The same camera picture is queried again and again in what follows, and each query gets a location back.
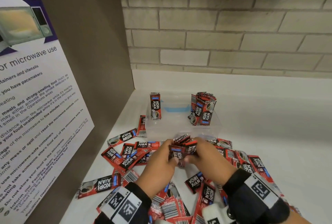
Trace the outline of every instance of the instruction poster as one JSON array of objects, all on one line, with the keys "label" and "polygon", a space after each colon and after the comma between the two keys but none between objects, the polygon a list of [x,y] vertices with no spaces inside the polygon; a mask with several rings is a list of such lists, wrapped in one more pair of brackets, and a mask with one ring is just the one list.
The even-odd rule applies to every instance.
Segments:
[{"label": "instruction poster", "polygon": [[94,125],[41,0],[0,0],[0,223],[24,223]]}]

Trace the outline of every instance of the hand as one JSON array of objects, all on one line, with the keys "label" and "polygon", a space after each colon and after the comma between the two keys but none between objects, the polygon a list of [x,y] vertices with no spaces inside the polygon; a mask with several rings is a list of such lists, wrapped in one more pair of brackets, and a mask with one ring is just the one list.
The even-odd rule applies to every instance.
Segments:
[{"label": "hand", "polygon": [[173,143],[172,139],[167,139],[153,153],[142,175],[135,182],[151,199],[171,181],[178,165],[179,159],[176,157],[168,161],[168,146]]},{"label": "hand", "polygon": [[196,151],[198,156],[186,156],[185,162],[196,165],[205,177],[217,184],[226,184],[236,168],[211,143],[199,137],[194,138],[194,140],[197,140]]}]

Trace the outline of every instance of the clear plastic container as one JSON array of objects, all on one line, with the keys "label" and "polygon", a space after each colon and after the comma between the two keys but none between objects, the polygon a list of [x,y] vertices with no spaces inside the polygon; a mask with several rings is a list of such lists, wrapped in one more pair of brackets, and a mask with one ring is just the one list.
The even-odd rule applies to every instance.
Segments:
[{"label": "clear plastic container", "polygon": [[190,93],[161,93],[161,120],[151,119],[151,103],[147,102],[145,128],[149,141],[163,141],[185,133],[192,137],[201,135],[218,137],[221,123],[216,112],[209,126],[193,126],[188,116],[191,108]]}]

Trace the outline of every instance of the microwave image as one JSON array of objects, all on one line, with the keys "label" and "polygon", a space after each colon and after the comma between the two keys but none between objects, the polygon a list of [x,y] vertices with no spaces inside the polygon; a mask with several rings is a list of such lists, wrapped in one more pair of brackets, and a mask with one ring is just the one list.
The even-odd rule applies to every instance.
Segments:
[{"label": "microwave image", "polygon": [[52,36],[40,7],[0,8],[0,52],[10,46]]}]

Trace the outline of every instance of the tile wall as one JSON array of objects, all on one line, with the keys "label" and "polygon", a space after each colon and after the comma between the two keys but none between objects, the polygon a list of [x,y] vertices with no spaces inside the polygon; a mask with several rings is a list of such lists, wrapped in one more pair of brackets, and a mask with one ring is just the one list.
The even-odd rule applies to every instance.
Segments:
[{"label": "tile wall", "polygon": [[332,0],[122,0],[132,69],[332,78]]}]

